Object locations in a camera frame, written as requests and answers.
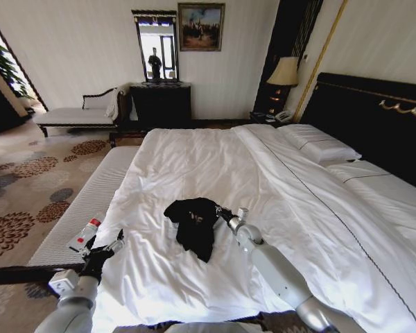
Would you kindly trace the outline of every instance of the nightstand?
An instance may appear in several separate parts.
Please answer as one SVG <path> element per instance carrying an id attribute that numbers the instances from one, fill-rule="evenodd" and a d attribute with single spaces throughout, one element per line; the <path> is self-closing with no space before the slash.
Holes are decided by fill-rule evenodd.
<path id="1" fill-rule="evenodd" d="M 289 125 L 290 123 L 292 123 L 291 121 L 281 123 L 277 119 L 269 118 L 267 117 L 266 114 L 257 113 L 257 112 L 250 112 L 250 122 L 251 123 L 264 123 L 266 125 L 271 125 L 274 128 Z"/>

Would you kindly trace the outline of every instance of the telephone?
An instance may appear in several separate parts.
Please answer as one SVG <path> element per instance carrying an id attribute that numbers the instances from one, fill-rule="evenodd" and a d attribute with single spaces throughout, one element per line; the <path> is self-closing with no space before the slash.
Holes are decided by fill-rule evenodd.
<path id="1" fill-rule="evenodd" d="M 291 118 L 293 118 L 293 115 L 289 110 L 284 110 L 276 114 L 275 118 L 281 123 L 288 123 L 291 120 Z"/>

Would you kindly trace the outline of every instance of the black cloth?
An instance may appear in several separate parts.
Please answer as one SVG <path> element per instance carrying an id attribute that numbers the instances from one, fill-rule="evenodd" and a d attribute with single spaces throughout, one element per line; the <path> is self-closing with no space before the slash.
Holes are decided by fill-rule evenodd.
<path id="1" fill-rule="evenodd" d="M 204 262 L 209 261 L 213 250 L 216 206 L 206 198 L 176 200 L 164 212 L 173 223 L 179 223 L 176 236 L 179 244 Z"/>

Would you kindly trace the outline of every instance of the white bedsheet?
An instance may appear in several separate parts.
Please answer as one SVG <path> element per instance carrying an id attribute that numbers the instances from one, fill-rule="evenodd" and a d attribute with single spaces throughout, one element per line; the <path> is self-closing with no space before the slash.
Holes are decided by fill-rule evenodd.
<path id="1" fill-rule="evenodd" d="M 148 134 L 96 240 L 107 244 L 125 231 L 126 247 L 103 269 L 93 332 L 290 309 L 225 224 L 215 229 L 208 264 L 177 243 L 163 211 L 199 196 L 248 207 L 248 222 L 292 261 L 316 297 L 368 332 L 416 332 L 415 250 L 281 133 L 260 125 Z"/>

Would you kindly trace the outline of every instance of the carpet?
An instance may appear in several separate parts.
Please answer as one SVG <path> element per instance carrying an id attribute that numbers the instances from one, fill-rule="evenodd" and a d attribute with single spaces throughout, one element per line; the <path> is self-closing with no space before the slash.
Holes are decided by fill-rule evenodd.
<path id="1" fill-rule="evenodd" d="M 110 130 L 48 131 L 49 137 L 44 138 L 30 120 L 0 134 L 0 267 L 28 263 L 110 150 Z M 123 139 L 117 145 L 140 145 L 141 141 Z M 0 332 L 34 332 L 56 305 L 57 298 L 44 286 L 0 286 Z M 293 311 L 244 321 L 274 333 L 311 332 Z M 163 332 L 169 325 L 117 332 Z"/>

